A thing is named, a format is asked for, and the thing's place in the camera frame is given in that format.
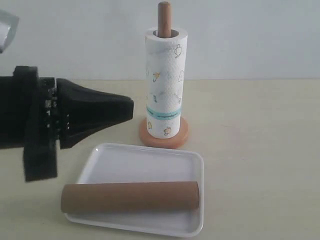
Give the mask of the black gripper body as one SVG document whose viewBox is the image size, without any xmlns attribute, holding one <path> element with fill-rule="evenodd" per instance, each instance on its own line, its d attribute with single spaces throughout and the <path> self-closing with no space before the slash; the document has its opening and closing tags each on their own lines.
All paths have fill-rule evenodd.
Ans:
<svg viewBox="0 0 320 240">
<path fill-rule="evenodd" d="M 35 66 L 16 66 L 0 78 L 0 147 L 23 148 L 26 182 L 58 176 L 54 122 L 56 80 Z"/>
</svg>

